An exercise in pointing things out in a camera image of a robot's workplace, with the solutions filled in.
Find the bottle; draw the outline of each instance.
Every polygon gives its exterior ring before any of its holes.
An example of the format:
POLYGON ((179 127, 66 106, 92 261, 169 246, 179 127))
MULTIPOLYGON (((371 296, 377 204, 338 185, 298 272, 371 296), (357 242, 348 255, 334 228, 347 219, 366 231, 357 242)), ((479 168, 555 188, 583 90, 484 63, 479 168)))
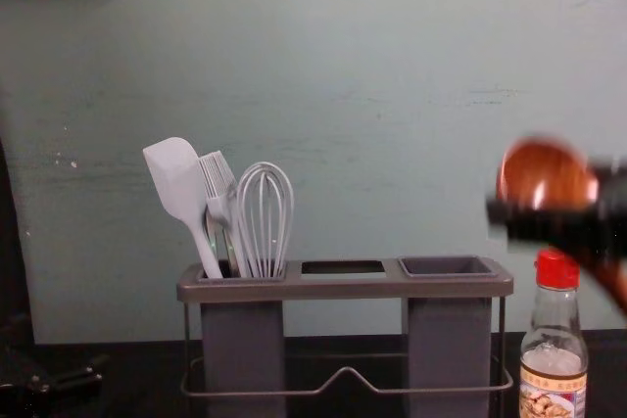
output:
POLYGON ((579 265, 543 250, 536 269, 531 329, 520 351, 520 418, 584 418, 588 351, 579 325, 579 265))

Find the spoon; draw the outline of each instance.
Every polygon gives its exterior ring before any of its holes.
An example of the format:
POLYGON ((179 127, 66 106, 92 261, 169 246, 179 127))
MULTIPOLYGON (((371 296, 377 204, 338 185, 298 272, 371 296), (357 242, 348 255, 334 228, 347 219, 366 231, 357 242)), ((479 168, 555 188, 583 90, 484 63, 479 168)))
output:
POLYGON ((599 181, 566 143, 532 136, 505 154, 497 196, 529 209, 584 209, 597 200, 599 181))

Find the bottle label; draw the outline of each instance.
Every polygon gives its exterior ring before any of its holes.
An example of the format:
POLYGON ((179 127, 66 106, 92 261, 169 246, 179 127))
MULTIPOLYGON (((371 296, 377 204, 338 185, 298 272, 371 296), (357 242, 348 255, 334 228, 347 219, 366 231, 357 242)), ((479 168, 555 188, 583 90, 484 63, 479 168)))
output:
POLYGON ((520 418, 584 418, 585 372, 576 376, 542 374, 524 364, 520 368, 520 418))

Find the white whisk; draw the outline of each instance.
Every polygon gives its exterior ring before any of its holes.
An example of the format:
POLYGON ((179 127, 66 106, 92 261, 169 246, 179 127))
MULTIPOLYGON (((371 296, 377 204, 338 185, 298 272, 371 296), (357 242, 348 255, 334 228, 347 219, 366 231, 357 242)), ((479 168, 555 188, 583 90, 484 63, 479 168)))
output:
POLYGON ((237 202, 242 245, 252 275, 281 276, 294 217, 289 178, 274 163, 255 163, 240 179, 237 202))

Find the white spatula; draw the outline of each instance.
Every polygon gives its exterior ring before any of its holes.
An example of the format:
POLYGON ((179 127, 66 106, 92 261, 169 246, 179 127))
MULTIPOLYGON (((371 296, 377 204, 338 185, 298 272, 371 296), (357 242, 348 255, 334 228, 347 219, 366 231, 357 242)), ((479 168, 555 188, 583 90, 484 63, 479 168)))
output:
POLYGON ((143 152, 164 209, 192 233, 207 277, 221 278, 216 254, 203 228, 207 202, 196 151, 186 140, 170 137, 143 152))

